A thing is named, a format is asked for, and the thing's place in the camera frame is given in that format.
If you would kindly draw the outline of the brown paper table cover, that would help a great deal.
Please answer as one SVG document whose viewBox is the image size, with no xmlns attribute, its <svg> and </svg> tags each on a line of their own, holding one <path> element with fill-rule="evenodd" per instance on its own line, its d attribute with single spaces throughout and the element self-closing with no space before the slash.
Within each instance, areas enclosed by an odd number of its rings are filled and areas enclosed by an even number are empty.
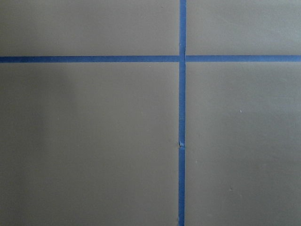
<svg viewBox="0 0 301 226">
<path fill-rule="evenodd" d="M 298 0 L 3 0 L 3 226 L 298 226 Z"/>
</svg>

